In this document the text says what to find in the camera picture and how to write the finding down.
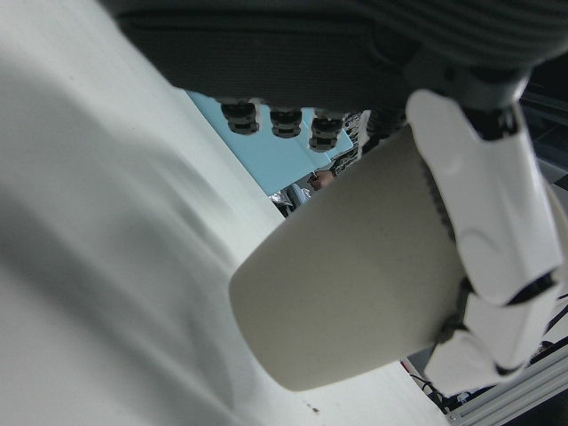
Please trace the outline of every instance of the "metal frame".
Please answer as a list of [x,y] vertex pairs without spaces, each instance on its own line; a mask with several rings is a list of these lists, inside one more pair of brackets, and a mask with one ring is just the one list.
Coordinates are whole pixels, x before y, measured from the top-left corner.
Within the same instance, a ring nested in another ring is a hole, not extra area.
[[452,426],[500,426],[568,389],[568,346],[446,415]]

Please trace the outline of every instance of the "white tablecloth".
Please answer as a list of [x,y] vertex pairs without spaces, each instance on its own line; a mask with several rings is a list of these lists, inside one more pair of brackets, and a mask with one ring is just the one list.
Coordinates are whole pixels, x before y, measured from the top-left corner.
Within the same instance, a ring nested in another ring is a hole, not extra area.
[[0,196],[2,425],[444,424],[397,364],[260,369],[227,286],[282,219],[93,1],[0,2]]

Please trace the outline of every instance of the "light blue panel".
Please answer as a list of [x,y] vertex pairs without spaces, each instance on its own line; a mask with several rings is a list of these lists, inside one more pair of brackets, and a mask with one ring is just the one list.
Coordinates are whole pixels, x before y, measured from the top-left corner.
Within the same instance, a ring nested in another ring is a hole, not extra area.
[[269,195],[311,171],[327,166],[330,158],[353,147],[347,134],[342,131],[333,150],[324,154],[314,153],[308,147],[310,130],[306,123],[312,118],[310,108],[304,110],[302,131],[296,138],[283,139],[272,134],[268,106],[261,106],[260,130],[253,135],[243,136],[229,129],[216,100],[194,92],[188,92],[188,95],[248,173]]

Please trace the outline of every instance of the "white robotic hand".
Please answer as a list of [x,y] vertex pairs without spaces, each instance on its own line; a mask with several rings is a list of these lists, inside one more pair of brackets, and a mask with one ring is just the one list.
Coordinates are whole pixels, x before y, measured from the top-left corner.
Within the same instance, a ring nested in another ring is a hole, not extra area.
[[555,221],[518,108],[484,140],[460,106],[430,91],[407,116],[451,220],[468,275],[426,375],[446,395],[515,377],[536,351],[559,296]]

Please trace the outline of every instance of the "person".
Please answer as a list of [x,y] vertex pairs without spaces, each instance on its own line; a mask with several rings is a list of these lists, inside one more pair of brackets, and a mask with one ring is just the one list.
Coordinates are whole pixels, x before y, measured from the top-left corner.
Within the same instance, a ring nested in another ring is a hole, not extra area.
[[366,126],[369,112],[349,114],[345,118],[343,129],[353,143],[353,148],[332,158],[329,169],[317,170],[309,179],[308,184],[314,191],[328,186],[335,177],[346,170],[354,162],[359,160],[362,155],[362,147],[368,141]]

